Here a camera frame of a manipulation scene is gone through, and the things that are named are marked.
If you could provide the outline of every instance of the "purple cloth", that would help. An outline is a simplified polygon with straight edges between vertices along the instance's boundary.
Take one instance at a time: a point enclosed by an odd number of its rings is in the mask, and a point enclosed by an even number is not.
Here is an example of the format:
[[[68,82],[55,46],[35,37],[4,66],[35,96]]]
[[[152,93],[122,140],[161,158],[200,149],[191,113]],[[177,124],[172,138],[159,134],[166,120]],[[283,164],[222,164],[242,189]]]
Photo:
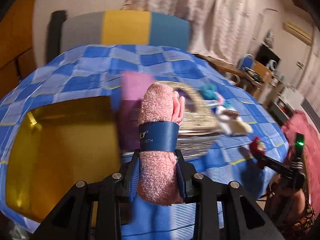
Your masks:
[[[148,87],[155,82],[152,75],[124,71],[122,101],[119,110],[119,143],[122,151],[140,149],[138,117],[141,101]]]

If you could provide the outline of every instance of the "black monitor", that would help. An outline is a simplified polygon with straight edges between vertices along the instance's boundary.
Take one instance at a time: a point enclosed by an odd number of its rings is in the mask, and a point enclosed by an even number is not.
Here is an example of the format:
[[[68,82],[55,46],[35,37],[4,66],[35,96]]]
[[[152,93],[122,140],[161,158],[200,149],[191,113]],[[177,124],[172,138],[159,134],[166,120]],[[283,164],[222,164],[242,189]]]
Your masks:
[[[266,66],[271,59],[277,62],[277,67],[278,67],[280,58],[276,54],[274,54],[271,51],[271,49],[269,49],[266,45],[261,44],[258,54],[256,56],[256,61]]]

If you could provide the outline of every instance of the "chair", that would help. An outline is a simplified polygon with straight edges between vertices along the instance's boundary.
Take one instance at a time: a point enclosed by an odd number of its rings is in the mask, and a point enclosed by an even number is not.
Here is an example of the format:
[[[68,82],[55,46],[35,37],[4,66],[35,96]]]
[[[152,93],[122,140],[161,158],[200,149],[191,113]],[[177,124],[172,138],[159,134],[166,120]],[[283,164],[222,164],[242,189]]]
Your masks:
[[[58,12],[51,14],[47,63],[69,49],[88,44],[188,48],[190,24],[175,16],[147,11],[112,10],[66,19],[66,11]]]
[[[244,67],[252,69],[254,63],[254,57],[251,54],[245,54],[244,57],[239,61],[238,69]]]

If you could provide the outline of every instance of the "blue checkered tablecloth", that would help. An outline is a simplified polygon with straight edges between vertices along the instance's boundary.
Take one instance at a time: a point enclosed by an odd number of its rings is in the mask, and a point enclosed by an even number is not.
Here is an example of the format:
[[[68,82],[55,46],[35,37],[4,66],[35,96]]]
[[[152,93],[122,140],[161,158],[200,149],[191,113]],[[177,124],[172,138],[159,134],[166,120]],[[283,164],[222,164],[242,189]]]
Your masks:
[[[38,68],[17,88],[7,94],[0,105],[0,208],[30,231],[38,223],[9,209],[5,201],[5,177],[14,138],[24,115],[31,109],[76,98],[110,96],[114,111],[121,100],[121,71],[152,74],[157,80],[183,82],[199,89],[215,84],[225,99],[253,128],[248,136],[221,135],[207,155],[192,160],[198,172],[212,180],[239,181],[258,198],[274,172],[259,170],[252,158],[243,157],[254,136],[266,144],[267,155],[278,161],[286,157],[288,143],[278,125],[247,92],[230,85],[207,62],[188,52],[171,47],[145,45],[89,45],[69,50],[49,64]],[[133,220],[122,226],[125,239],[190,239],[193,234],[195,205],[156,206],[138,196],[133,204]],[[221,203],[218,203],[220,226],[223,226]]]

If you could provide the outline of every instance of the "red toy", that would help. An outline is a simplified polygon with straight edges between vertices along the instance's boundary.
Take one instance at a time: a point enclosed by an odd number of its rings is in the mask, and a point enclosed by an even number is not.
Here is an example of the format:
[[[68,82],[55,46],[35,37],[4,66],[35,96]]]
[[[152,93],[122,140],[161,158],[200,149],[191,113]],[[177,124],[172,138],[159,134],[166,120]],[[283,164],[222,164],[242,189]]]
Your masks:
[[[255,137],[252,143],[249,144],[249,149],[253,157],[255,157],[257,154],[266,155],[266,146],[265,144],[260,140],[259,137]],[[265,165],[263,161],[258,161],[257,166],[259,169],[263,170]]]

